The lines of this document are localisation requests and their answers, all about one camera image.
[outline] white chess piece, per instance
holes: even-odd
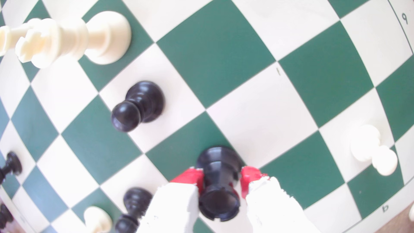
[[[361,126],[351,139],[351,153],[372,166],[383,176],[391,175],[398,165],[397,155],[387,146],[380,145],[380,132],[372,125]]]
[[[410,221],[414,222],[414,204],[411,206],[410,213],[408,215],[410,217]]]
[[[111,217],[99,207],[88,207],[83,217],[88,233],[107,233],[112,228]]]
[[[34,18],[17,28],[0,27],[0,56],[5,55],[7,50],[13,49],[20,37],[26,36],[27,31],[34,28],[38,22],[40,22],[40,19]]]
[[[100,12],[89,20],[59,24],[41,20],[16,44],[21,62],[32,61],[38,68],[50,66],[61,56],[79,60],[84,54],[94,63],[104,65],[119,60],[131,43],[131,27],[118,12]]]

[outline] green square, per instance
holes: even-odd
[[[0,152],[0,167],[4,167],[5,164],[6,160],[4,160],[4,157]],[[20,184],[15,176],[9,174],[6,176],[6,179],[2,183],[2,186],[6,191],[7,195],[9,195],[10,199],[12,199],[16,194],[17,190],[19,189]]]
[[[46,229],[44,229],[42,233],[57,233],[57,231],[52,227],[52,225],[50,225]]]
[[[3,103],[0,100],[0,138],[3,135],[3,132],[6,129],[6,126],[8,123],[9,123],[9,115],[7,115],[6,110],[4,109]]]
[[[344,184],[318,131],[265,165],[261,171],[276,177],[280,186],[304,209]]]
[[[374,212],[404,186],[400,164],[389,176],[382,176],[370,165],[348,182],[362,219]]]
[[[152,148],[146,155],[167,180],[172,180],[189,167],[195,166],[202,151],[219,145],[231,147],[204,112]]]
[[[12,122],[35,161],[58,136],[31,87],[28,88],[13,114]]]
[[[95,180],[102,184],[142,153],[128,134],[111,123],[111,112],[97,96],[62,133]]]
[[[72,210],[83,222],[85,222],[85,219],[83,218],[83,213],[90,206],[99,207],[109,214],[109,216],[112,219],[112,222],[114,223],[110,233],[115,233],[115,223],[122,213],[118,209],[118,207],[116,207],[115,204],[104,194],[104,192],[102,192],[100,188],[95,190],[85,199],[81,200],[72,208]]]
[[[3,7],[7,0],[0,0],[1,6]]]
[[[34,8],[31,10],[27,18],[24,22],[27,22],[33,18],[39,18],[39,19],[47,19],[50,18],[50,15],[48,11],[46,10],[45,5],[43,4],[42,0],[39,0]],[[39,71],[39,68],[33,65],[32,62],[26,62],[22,63],[23,69],[26,72],[26,75],[31,82],[34,77],[36,76],[37,72]]]
[[[194,224],[193,233],[214,233],[200,218]]]
[[[157,44],[204,107],[275,59],[231,0],[214,0]]]
[[[29,81],[33,81],[34,77],[37,75],[37,72],[39,72],[39,68],[34,66],[32,62],[22,63],[22,66]]]
[[[111,10],[121,13],[128,19],[132,29],[131,45],[126,54],[118,61],[109,65],[98,65],[91,62],[86,56],[79,60],[79,64],[85,70],[89,79],[96,89],[100,91],[109,81],[111,81],[121,70],[137,58],[145,49],[153,44],[145,29],[137,21],[122,0],[99,0],[83,17],[88,22],[99,12]]]
[[[49,222],[68,209],[37,167],[24,181],[23,188]]]
[[[33,18],[39,18],[39,19],[47,19],[50,18],[48,11],[46,10],[45,5],[43,4],[42,0],[39,0],[36,5],[33,7],[27,18],[24,22],[27,22]]]
[[[6,23],[4,23],[3,12],[0,12],[0,27],[5,25]]]
[[[280,64],[319,127],[373,88],[341,22],[283,58]]]
[[[394,140],[414,124],[414,57],[377,86]]]
[[[368,2],[368,0],[329,0],[329,2],[339,18],[342,18],[362,4]]]

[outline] chess piece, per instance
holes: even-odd
[[[135,233],[140,226],[139,218],[145,215],[152,194],[143,188],[131,188],[124,195],[124,205],[128,214],[119,217],[115,225],[116,233]]]
[[[139,82],[128,90],[125,101],[112,110],[112,124],[118,131],[132,131],[141,122],[157,119],[164,105],[164,94],[155,83]]]
[[[88,233],[108,233],[112,228],[111,217],[99,207],[88,207],[83,217]]]
[[[3,183],[7,174],[13,173],[14,175],[20,175],[21,172],[22,164],[19,158],[14,152],[9,152],[7,154],[6,164],[0,169],[0,184]]]
[[[40,22],[40,19],[34,18],[17,28],[9,26],[0,27],[0,56],[4,56],[7,50],[14,49],[17,41],[21,37],[26,36],[27,31],[34,28],[38,22]]]
[[[411,222],[414,222],[414,204],[411,206],[409,218]]]
[[[240,198],[234,186],[240,178],[243,161],[232,149],[215,146],[203,151],[197,159],[197,168],[204,170],[204,190],[199,209],[207,218],[228,221],[240,207]]]
[[[351,139],[351,153],[361,161],[372,161],[372,166],[383,176],[391,175],[398,165],[397,155],[380,145],[380,132],[372,125],[361,126]]]
[[[13,215],[10,213],[9,209],[4,204],[0,206],[0,229],[6,227],[6,223],[13,222]]]
[[[21,62],[32,61],[38,68],[50,66],[59,57],[79,60],[84,54],[94,63],[105,65],[119,60],[131,43],[131,27],[118,12],[100,12],[89,20],[59,24],[43,19],[16,44]]]

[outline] black chess piece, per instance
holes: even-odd
[[[6,227],[6,223],[13,222],[13,215],[10,213],[9,209],[4,204],[0,206],[0,229]]]
[[[204,216],[223,222],[237,215],[240,198],[233,187],[243,166],[240,156],[225,146],[211,147],[200,154],[197,168],[204,170],[205,188],[199,198],[199,209]]]
[[[7,154],[6,164],[0,169],[0,184],[3,183],[7,174],[13,173],[14,175],[20,175],[21,172],[22,164],[19,158],[14,152],[9,152]]]
[[[112,124],[118,131],[132,131],[141,122],[157,119],[164,105],[164,94],[159,86],[150,81],[139,82],[128,90],[125,101],[112,110]]]
[[[131,188],[124,195],[124,205],[128,214],[119,217],[115,225],[116,233],[135,233],[140,226],[139,218],[145,215],[152,194],[143,188]]]

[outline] chess piece base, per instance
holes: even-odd
[[[203,151],[197,168],[204,170],[205,189],[200,196],[199,209],[207,218],[228,221],[239,212],[240,197],[234,190],[243,161],[232,149],[215,146]]]
[[[10,167],[12,168],[12,172],[14,175],[20,175],[22,172],[22,164],[17,157],[17,155],[14,152],[9,152],[7,154],[7,160],[6,163],[10,164]]]
[[[86,23],[86,27],[89,45],[85,55],[96,64],[106,65],[118,61],[131,44],[131,26],[125,16],[118,12],[100,12]]]

